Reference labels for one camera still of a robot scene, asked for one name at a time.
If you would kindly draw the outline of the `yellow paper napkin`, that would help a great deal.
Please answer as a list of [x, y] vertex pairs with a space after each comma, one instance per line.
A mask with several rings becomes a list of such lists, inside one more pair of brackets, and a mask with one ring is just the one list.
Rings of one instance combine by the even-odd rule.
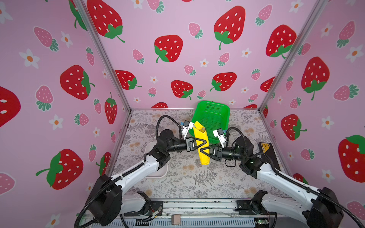
[[193, 131], [194, 131], [194, 137], [196, 138], [196, 144], [199, 147], [198, 153], [201, 165], [209, 165], [210, 157], [207, 156], [206, 154], [209, 154], [210, 152], [209, 149], [205, 150], [205, 148], [209, 146], [207, 130], [201, 123], [196, 121], [194, 123]]

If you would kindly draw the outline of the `green plastic basket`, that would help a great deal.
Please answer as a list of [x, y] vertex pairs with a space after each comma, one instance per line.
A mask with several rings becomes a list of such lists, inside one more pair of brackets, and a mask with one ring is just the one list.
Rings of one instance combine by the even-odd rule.
[[225, 104], [201, 101], [196, 107], [192, 122], [198, 121], [206, 128], [209, 144], [220, 143], [213, 131], [220, 128], [222, 130], [228, 129], [230, 112], [230, 108]]

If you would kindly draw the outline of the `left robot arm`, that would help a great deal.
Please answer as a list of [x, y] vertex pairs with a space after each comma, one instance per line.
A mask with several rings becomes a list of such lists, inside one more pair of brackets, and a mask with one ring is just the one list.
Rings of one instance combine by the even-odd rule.
[[179, 137], [175, 137], [170, 129], [156, 131], [156, 144], [143, 159], [131, 168], [111, 177], [99, 177], [89, 195], [85, 206], [78, 214], [74, 223], [75, 228], [86, 228], [94, 223], [102, 226], [110, 224], [123, 210], [147, 211], [149, 198], [144, 193], [138, 193], [134, 198], [125, 199], [123, 196], [135, 184], [146, 176], [162, 169], [171, 159], [171, 152], [193, 152], [204, 148], [209, 141], [204, 136], [199, 138], [187, 137], [194, 123], [185, 121], [183, 124], [173, 121], [179, 128]]

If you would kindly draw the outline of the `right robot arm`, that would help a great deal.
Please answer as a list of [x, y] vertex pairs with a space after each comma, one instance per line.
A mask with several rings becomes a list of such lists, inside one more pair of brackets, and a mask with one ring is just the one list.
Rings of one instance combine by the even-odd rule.
[[241, 161], [240, 169], [247, 175], [266, 182], [291, 197], [274, 199], [261, 191], [252, 199], [257, 214], [261, 210], [276, 212], [308, 225], [310, 228], [338, 228], [347, 214], [358, 227], [364, 224], [345, 206], [341, 205], [335, 193], [329, 188], [318, 189], [292, 178], [275, 168], [272, 159], [265, 153], [253, 153], [254, 145], [236, 127], [223, 131], [218, 129], [214, 135], [220, 143], [208, 144], [201, 139], [200, 152], [216, 161]]

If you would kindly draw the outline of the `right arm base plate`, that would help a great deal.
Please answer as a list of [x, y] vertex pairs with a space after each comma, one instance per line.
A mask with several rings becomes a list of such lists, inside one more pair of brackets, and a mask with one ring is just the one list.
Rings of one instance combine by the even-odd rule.
[[235, 212], [238, 212], [240, 215], [258, 215], [258, 216], [264, 216], [264, 215], [274, 215], [274, 212], [268, 212], [265, 210], [262, 206], [256, 204], [255, 202], [252, 203], [251, 200], [242, 199], [236, 201], [237, 207], [235, 208]]

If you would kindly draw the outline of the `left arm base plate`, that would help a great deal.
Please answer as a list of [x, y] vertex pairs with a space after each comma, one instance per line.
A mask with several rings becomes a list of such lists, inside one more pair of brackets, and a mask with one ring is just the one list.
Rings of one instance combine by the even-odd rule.
[[139, 216], [161, 216], [163, 212], [163, 201], [147, 202], [140, 211], [137, 212]]

